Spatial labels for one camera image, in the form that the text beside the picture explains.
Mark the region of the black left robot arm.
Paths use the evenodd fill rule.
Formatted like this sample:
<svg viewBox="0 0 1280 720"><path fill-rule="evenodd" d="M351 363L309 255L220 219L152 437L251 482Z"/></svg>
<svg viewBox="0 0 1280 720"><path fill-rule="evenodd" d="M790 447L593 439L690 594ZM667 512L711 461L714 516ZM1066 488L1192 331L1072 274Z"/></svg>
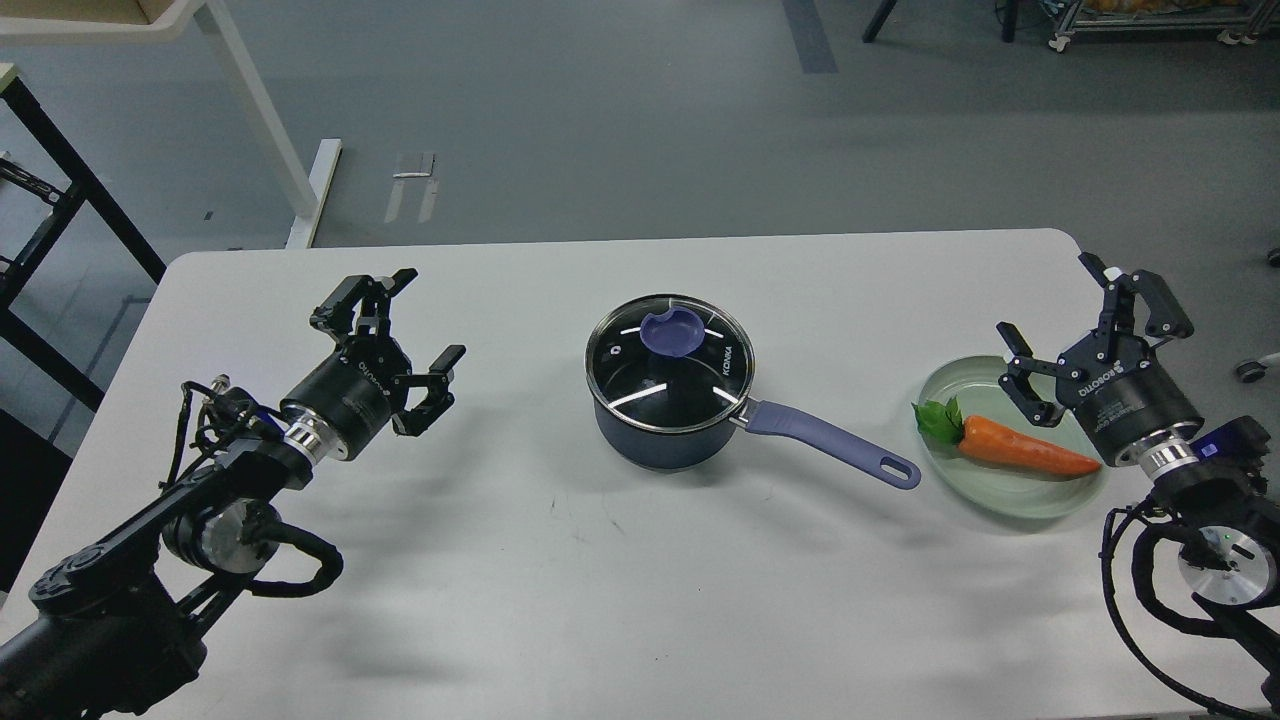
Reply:
<svg viewBox="0 0 1280 720"><path fill-rule="evenodd" d="M197 678L205 635L242 594L334 584L340 551L273 500L324 460L355 460L383 428L420 436L454 405L465 346L416 374L390 332L390 304L416 275L344 278L310 318L332 354L278 407L225 378L183 384L159 497L29 588L38 615L3 646L5 719L145 714Z"/></svg>

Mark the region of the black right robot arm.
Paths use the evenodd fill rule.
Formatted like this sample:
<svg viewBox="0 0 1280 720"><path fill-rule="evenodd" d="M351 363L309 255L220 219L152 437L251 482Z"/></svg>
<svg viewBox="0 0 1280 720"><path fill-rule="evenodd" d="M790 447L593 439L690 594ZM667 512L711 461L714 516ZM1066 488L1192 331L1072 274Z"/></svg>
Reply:
<svg viewBox="0 0 1280 720"><path fill-rule="evenodd" d="M1149 479L1139 502L1103 524L1100 570L1110 621L1134 659L1180 697L1220 717L1249 719L1157 667L1129 632L1115 598L1114 561L1128 528L1130 575L1139 605L1185 635L1228 639L1263 670L1261 693L1277 716L1277 633L1254 614L1277 606L1277 505L1261 469L1268 433L1239 416L1204 433L1203 418L1161 368L1156 351L1192 334L1193 324L1165 279L1124 272L1083 252L1103 292L1097 327L1053 361L1034 357L1020 331L1001 322L1011 357L998 386L1037 427L1071 414L1101 460L1137 466Z"/></svg>

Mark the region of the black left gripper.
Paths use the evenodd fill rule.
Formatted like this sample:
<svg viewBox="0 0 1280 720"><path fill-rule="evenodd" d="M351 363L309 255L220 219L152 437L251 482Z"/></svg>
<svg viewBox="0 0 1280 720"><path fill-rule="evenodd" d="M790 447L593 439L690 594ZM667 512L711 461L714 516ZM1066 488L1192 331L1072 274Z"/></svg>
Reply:
<svg viewBox="0 0 1280 720"><path fill-rule="evenodd" d="M417 275L413 268L389 277L348 275L310 315L308 324L338 346L285 395L282 411L324 420L339 460L357 457L389 421L398 436L419 437L454 405L451 382L466 346L447 346L425 374L411 374L408 356L389 338L390 301ZM407 409L411 388L426 395Z"/></svg>

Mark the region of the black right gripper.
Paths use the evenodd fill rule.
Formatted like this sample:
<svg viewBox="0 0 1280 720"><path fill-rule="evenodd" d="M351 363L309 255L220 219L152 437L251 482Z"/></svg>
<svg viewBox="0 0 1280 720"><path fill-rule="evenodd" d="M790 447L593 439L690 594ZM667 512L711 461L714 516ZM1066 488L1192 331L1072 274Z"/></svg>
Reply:
<svg viewBox="0 0 1280 720"><path fill-rule="evenodd" d="M1092 252L1080 252L1078 259L1103 291L1093 336L1082 337L1056 363L1048 363L1033 356L1012 323L997 323L996 331L1012 354L998 386L1036 427L1056 427L1069 409L1103 462L1112 468L1134 464L1130 447L1153 433L1167 430L1193 438L1204 418L1146 341L1162 343L1194 334L1187 311L1157 273L1106 266ZM1102 359L1103 347L1114 348L1114 354ZM1056 400L1062 406L1036 392L1033 375L1057 379Z"/></svg>

